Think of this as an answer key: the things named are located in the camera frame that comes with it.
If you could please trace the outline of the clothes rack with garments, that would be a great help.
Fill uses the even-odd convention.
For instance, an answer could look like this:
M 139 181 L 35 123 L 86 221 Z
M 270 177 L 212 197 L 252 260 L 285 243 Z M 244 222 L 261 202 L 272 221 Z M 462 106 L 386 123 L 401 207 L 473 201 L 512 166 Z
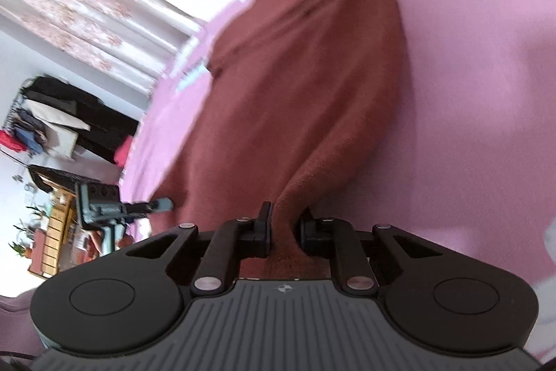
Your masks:
M 80 147 L 115 164 L 139 122 L 50 75 L 25 80 L 1 125 L 1 145 L 31 156 L 72 159 Z

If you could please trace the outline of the beige patterned curtain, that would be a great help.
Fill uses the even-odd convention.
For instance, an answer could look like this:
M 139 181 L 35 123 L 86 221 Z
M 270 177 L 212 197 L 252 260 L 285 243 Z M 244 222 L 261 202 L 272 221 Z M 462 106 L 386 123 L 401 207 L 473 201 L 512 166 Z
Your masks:
M 1 0 L 1 15 L 143 94 L 203 26 L 165 0 Z

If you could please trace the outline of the rust red knit sweater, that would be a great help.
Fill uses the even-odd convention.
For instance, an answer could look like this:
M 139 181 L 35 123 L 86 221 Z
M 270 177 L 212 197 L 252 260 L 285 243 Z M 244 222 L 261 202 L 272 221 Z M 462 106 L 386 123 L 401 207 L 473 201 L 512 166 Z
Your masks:
M 157 189 L 155 234 L 216 230 L 271 202 L 274 248 L 245 277 L 323 278 L 293 235 L 303 210 L 346 184 L 384 137 L 407 59 L 397 0 L 255 0 L 222 31 L 210 92 Z

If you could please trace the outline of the wooden slatted furniture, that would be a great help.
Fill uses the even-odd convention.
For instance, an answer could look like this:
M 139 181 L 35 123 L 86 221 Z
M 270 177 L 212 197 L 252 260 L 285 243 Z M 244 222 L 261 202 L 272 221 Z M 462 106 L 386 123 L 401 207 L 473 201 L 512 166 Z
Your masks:
M 65 189 L 52 192 L 50 214 L 44 227 L 35 231 L 28 271 L 40 278 L 50 278 L 59 270 L 62 246 L 67 243 L 76 219 L 74 194 Z

